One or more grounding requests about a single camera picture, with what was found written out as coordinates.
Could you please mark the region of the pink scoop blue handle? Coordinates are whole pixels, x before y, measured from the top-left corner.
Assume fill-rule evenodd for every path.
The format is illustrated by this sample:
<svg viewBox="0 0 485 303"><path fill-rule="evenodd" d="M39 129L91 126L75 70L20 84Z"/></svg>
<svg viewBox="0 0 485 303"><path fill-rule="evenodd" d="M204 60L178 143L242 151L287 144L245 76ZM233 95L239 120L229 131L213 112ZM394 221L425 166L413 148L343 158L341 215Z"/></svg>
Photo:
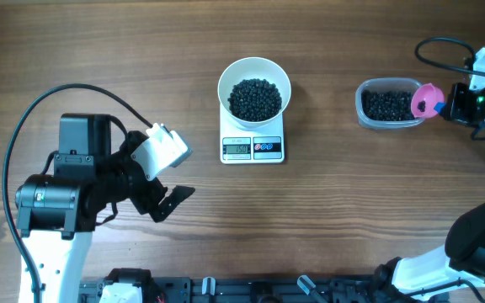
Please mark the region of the pink scoop blue handle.
<svg viewBox="0 0 485 303"><path fill-rule="evenodd" d="M426 102L426 111L421 113L417 109L420 101ZM430 119L440 114L445 107L445 96L440 88L427 83L417 89L411 100L411 111L415 118Z"/></svg>

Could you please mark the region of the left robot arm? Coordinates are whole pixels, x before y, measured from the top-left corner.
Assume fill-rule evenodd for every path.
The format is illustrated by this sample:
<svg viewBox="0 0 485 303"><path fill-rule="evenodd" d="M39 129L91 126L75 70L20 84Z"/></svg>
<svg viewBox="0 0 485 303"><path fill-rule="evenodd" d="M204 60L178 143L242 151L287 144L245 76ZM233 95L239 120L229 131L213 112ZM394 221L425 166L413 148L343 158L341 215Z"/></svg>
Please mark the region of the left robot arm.
<svg viewBox="0 0 485 303"><path fill-rule="evenodd" d="M111 127L120 121L109 114L64 114L59 148L47 164L53 174L27 178L16 192L18 229L32 263L23 266L19 299L39 280L43 302L76 302L83 265L99 212L130 200L141 215L164 221L194 189L163 186L157 176L186 160L191 149L163 124L145 132L126 131L117 152L111 151Z"/></svg>

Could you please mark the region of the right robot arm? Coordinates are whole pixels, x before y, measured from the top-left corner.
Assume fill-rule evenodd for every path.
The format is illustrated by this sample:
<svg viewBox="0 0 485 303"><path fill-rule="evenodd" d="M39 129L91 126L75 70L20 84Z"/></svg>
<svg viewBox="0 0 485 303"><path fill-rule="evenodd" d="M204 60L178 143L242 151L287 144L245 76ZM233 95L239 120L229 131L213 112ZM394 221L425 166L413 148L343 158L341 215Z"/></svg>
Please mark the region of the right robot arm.
<svg viewBox="0 0 485 303"><path fill-rule="evenodd" d="M457 83L449 96L431 84L413 96L411 111L417 118L442 116L473 129L479 140L485 129L485 60L473 64L469 83ZM380 265L368 281L369 302L423 302L461 288L470 289L479 301L485 287L485 202L461 215L441 247L412 258L394 258Z"/></svg>

